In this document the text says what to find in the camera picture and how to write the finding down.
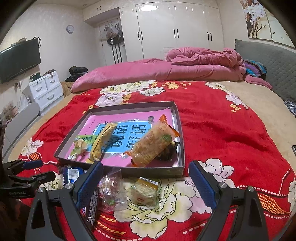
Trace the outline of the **brown knitted blanket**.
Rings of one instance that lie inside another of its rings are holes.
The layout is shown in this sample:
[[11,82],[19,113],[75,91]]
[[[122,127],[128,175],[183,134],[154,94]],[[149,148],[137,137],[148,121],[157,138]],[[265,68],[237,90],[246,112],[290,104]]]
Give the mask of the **brown knitted blanket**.
[[71,88],[72,88],[73,84],[74,83],[70,82],[70,81],[62,81],[61,82],[64,98],[72,94]]

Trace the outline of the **Snickers bar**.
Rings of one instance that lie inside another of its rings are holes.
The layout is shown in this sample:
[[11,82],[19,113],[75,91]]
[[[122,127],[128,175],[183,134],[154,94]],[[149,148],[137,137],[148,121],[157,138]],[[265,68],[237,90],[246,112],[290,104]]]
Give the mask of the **Snickers bar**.
[[85,213],[87,221],[91,225],[93,225],[95,222],[98,200],[99,200],[99,187],[96,187],[96,189],[92,194],[90,202],[86,207],[86,213]]

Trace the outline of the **grey padded headboard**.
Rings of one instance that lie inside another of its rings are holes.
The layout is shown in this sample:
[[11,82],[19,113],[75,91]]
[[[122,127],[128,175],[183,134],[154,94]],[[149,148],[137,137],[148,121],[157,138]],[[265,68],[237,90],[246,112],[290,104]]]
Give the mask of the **grey padded headboard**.
[[267,68],[266,82],[282,99],[295,100],[295,52],[271,44],[235,40],[235,51],[243,59],[262,63]]

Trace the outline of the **round wall clock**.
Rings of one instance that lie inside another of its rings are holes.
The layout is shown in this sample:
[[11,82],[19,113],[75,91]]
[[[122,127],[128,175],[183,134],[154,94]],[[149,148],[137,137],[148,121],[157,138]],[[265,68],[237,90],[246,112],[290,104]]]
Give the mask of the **round wall clock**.
[[67,25],[66,32],[69,34],[72,34],[74,32],[74,26],[73,25]]

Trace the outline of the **green milk snack packet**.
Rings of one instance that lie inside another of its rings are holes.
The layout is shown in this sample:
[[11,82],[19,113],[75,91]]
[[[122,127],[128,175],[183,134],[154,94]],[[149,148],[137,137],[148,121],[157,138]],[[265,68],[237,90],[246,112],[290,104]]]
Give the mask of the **green milk snack packet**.
[[97,137],[98,135],[77,135],[74,138],[74,147],[71,149],[68,159],[77,161],[78,158],[90,153]]

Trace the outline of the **dark patterned cloth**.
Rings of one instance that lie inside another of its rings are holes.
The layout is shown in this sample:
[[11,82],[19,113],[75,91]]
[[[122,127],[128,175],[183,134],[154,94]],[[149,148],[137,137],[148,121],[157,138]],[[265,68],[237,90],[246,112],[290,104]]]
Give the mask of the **dark patterned cloth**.
[[292,98],[287,98],[284,101],[285,106],[288,108],[288,110],[291,112],[291,114],[296,117],[296,102]]

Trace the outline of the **dark clothes pile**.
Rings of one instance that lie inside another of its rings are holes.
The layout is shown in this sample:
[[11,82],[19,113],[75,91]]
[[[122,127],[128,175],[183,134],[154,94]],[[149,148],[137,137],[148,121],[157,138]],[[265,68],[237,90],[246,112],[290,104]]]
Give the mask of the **dark clothes pile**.
[[69,69],[70,76],[65,79],[66,82],[75,82],[78,78],[88,73],[88,69],[86,67],[77,67],[72,66]]

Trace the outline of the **blue cookie packet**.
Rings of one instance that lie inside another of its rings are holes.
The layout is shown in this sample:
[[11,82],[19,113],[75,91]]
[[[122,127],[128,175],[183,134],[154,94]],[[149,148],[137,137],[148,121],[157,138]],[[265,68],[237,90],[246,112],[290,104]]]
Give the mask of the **blue cookie packet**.
[[63,176],[63,185],[72,183],[74,184],[76,180],[84,174],[84,170],[80,167],[71,167],[65,166],[62,168],[62,176]]

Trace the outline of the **gold wafer bar packet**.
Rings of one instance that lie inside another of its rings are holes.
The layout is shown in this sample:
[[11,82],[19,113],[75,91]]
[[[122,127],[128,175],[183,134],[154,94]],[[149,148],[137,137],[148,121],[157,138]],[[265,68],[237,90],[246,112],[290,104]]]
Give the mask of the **gold wafer bar packet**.
[[103,155],[104,149],[112,136],[113,131],[117,127],[117,123],[107,123],[102,129],[95,142],[92,145],[89,158],[86,163],[93,164],[95,161],[99,161]]

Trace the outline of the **white drawer cabinet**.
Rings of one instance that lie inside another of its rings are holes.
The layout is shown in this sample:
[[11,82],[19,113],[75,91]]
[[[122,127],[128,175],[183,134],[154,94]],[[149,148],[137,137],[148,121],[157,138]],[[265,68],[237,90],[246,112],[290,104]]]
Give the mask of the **white drawer cabinet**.
[[46,114],[64,98],[56,70],[30,82],[23,90],[23,94],[30,103],[35,102],[39,105],[41,114]]

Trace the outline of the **pink blue children's book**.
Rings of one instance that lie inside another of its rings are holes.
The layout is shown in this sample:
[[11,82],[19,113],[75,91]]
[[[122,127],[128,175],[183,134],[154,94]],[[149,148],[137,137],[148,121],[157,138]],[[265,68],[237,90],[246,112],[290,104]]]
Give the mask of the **pink blue children's book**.
[[[170,126],[174,126],[173,116],[170,108],[165,108],[155,111],[145,111],[137,113],[122,113],[110,115],[95,115],[90,114],[86,120],[81,124],[74,137],[69,139],[71,146],[64,155],[65,159],[74,147],[73,141],[77,135],[99,135],[101,130],[107,123],[117,123],[109,143],[104,149],[104,156],[102,162],[106,166],[131,167],[131,157],[125,152],[133,147],[137,142],[156,122],[159,121],[161,115],[166,116],[167,122]],[[78,158],[77,162],[86,163],[89,154]]]

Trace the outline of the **small yellow cake packet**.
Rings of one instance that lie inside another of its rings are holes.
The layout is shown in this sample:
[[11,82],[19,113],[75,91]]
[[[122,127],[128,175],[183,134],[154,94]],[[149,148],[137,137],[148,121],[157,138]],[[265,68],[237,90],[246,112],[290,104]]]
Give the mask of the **small yellow cake packet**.
[[140,177],[130,188],[130,199],[135,204],[156,207],[160,184],[148,178]]

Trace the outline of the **clear round biscuit packet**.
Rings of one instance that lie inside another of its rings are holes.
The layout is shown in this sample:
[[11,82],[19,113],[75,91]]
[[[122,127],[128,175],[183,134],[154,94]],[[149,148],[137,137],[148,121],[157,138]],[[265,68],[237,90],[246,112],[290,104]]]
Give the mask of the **clear round biscuit packet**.
[[113,167],[99,182],[99,209],[104,212],[123,211],[127,208],[127,195],[121,169]]

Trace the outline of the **orange rice cracker packet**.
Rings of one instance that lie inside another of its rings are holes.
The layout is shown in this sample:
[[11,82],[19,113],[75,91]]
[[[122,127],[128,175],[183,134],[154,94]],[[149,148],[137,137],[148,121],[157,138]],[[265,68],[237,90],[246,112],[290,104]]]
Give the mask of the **orange rice cracker packet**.
[[156,159],[170,143],[179,137],[177,132],[167,122],[167,117],[162,114],[159,121],[152,125],[135,144],[131,150],[125,152],[130,156],[131,163],[135,167],[146,167],[151,161]]

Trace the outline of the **wall mounted television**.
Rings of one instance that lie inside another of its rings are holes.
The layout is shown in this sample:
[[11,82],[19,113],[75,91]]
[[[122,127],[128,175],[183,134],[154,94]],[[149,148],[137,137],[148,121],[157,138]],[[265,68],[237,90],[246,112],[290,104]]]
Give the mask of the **wall mounted television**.
[[41,63],[39,40],[23,41],[1,51],[1,84]]

